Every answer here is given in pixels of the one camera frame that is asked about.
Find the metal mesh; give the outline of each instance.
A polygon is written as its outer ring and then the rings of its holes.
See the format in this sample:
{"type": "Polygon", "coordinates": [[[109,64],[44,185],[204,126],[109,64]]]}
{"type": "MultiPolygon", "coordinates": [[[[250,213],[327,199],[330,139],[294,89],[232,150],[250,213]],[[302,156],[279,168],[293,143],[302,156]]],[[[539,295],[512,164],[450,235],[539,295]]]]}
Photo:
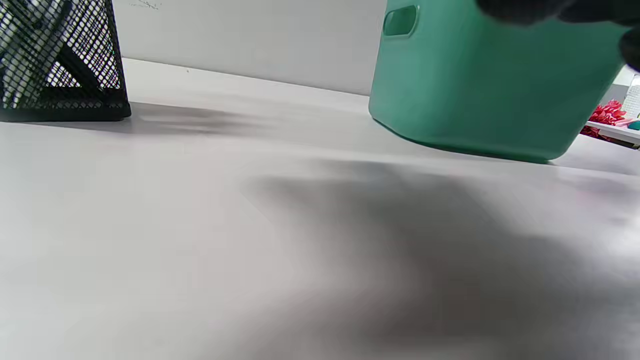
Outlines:
{"type": "Polygon", "coordinates": [[[8,110],[128,116],[111,0],[0,0],[0,90],[8,110]]]}

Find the teal object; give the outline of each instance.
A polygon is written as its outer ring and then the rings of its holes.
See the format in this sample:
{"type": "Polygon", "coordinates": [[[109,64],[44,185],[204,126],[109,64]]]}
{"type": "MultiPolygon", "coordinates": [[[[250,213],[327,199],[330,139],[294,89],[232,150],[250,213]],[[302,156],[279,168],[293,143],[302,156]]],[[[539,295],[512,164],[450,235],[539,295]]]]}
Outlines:
{"type": "Polygon", "coordinates": [[[551,160],[620,71],[625,31],[555,19],[509,26],[472,0],[389,0],[369,112],[424,145],[551,160]]]}

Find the mesh pen holder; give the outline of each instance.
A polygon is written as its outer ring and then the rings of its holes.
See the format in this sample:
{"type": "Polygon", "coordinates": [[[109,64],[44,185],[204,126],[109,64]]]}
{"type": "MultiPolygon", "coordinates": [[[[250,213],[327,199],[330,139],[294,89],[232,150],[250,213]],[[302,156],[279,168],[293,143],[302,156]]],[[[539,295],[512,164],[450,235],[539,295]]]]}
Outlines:
{"type": "Polygon", "coordinates": [[[111,0],[0,0],[0,120],[131,115],[111,0]]]}

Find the pink object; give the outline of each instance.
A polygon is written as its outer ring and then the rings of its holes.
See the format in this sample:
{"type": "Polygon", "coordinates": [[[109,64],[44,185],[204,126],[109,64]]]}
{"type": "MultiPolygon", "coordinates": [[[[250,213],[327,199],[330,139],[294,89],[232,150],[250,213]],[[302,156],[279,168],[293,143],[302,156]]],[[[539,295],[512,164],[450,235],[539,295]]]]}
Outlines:
{"type": "MultiPolygon", "coordinates": [[[[627,112],[620,110],[620,108],[622,108],[622,104],[619,101],[615,100],[609,101],[605,106],[598,105],[592,116],[589,118],[589,121],[619,127],[628,126],[630,123],[636,121],[626,119],[625,115],[627,114],[627,112]]],[[[599,133],[600,130],[595,129],[591,126],[583,127],[582,131],[580,132],[580,134],[591,136],[592,138],[600,137],[599,133]]]]}

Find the white wall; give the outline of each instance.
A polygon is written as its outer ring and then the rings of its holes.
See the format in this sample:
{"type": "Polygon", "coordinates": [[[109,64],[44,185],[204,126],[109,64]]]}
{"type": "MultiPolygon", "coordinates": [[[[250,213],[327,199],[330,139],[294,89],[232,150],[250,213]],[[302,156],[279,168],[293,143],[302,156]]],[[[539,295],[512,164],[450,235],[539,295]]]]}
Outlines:
{"type": "Polygon", "coordinates": [[[128,58],[368,94],[386,0],[113,0],[128,58]]]}
{"type": "Polygon", "coordinates": [[[636,74],[637,74],[636,71],[634,71],[633,69],[631,69],[628,66],[625,66],[625,67],[622,68],[622,70],[620,70],[620,73],[618,74],[616,79],[613,81],[613,84],[614,85],[630,86],[631,85],[631,81],[634,79],[634,76],[636,74]]]}

